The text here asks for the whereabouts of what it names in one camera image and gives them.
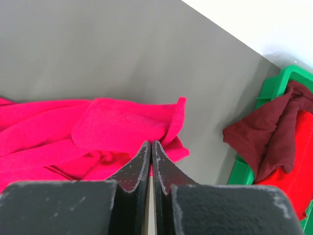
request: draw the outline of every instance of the dark red cloth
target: dark red cloth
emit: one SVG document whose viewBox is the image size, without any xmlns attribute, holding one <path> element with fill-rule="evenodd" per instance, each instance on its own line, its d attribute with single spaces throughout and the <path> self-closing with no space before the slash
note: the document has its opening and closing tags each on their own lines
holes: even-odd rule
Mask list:
<svg viewBox="0 0 313 235">
<path fill-rule="evenodd" d="M 313 113 L 313 94 L 301 83 L 291 81 L 283 96 L 223 130 L 224 142 L 249 164 L 256 182 L 280 166 L 287 173 L 292 171 L 295 124 L 300 110 Z"/>
<path fill-rule="evenodd" d="M 296 154 L 294 169 L 287 174 L 282 168 L 274 170 L 259 185 L 279 187 L 290 199 L 294 210 L 302 220 L 313 199 L 313 115 L 301 111 L 295 128 Z"/>
<path fill-rule="evenodd" d="M 0 192 L 21 180 L 104 180 L 144 141 L 176 162 L 186 99 L 147 105 L 98 98 L 15 104 L 0 99 Z"/>
</svg>

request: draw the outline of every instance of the green plastic bin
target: green plastic bin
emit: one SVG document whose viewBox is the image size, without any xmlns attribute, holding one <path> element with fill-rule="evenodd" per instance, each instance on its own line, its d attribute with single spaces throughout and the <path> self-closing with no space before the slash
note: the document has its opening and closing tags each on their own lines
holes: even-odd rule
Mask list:
<svg viewBox="0 0 313 235">
<path fill-rule="evenodd" d="M 261 105 L 283 95 L 287 84 L 290 80 L 295 80 L 302 83 L 313 92 L 313 74 L 305 71 L 296 65 L 290 65 L 280 71 L 278 76 L 268 78 L 264 81 L 259 97 L 257 98 L 256 109 Z M 237 157 L 233 170 L 230 174 L 229 185 L 252 185 L 254 174 L 249 165 L 241 156 Z M 300 222 L 303 231 L 306 235 L 313 234 L 313 215 L 311 211 L 313 201 L 311 201 L 307 209 L 307 218 Z"/>
</svg>

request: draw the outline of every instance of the gray surface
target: gray surface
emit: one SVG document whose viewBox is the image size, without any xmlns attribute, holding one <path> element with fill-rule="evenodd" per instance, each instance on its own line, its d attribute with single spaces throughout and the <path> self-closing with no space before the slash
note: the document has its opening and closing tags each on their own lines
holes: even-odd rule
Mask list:
<svg viewBox="0 0 313 235">
<path fill-rule="evenodd" d="M 178 163 L 226 183 L 222 128 L 249 113 L 278 68 L 179 0 L 2 0 L 0 94 L 16 101 L 188 98 Z"/>
</svg>

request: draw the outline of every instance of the scuffed edge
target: scuffed edge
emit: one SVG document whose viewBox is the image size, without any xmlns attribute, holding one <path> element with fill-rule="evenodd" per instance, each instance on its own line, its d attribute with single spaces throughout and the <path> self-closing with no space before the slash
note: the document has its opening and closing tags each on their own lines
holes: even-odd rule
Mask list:
<svg viewBox="0 0 313 235">
<path fill-rule="evenodd" d="M 177 202 L 177 186 L 172 186 L 172 206 L 173 206 L 173 221 L 174 228 L 177 235 L 184 235 L 183 227 L 182 227 L 182 216 L 183 212 Z"/>
<path fill-rule="evenodd" d="M 248 188 L 254 190 L 267 191 L 273 197 L 273 205 L 278 207 L 283 212 L 283 217 L 286 219 L 292 219 L 291 214 L 289 213 L 288 206 L 283 202 L 283 197 L 281 194 L 284 194 L 280 189 L 263 186 L 263 185 L 213 185 L 215 188 L 232 188 L 232 189 L 241 189 Z"/>
</svg>

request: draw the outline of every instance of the pink cloth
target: pink cloth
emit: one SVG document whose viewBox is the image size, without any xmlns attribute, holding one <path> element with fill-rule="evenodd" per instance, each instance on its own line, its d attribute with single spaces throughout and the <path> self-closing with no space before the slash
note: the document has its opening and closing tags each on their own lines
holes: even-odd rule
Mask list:
<svg viewBox="0 0 313 235">
<path fill-rule="evenodd" d="M 15 104 L 0 99 L 0 192 L 24 180 L 104 180 L 144 141 L 159 140 L 177 162 L 186 98 L 147 105 L 98 98 Z"/>
</svg>

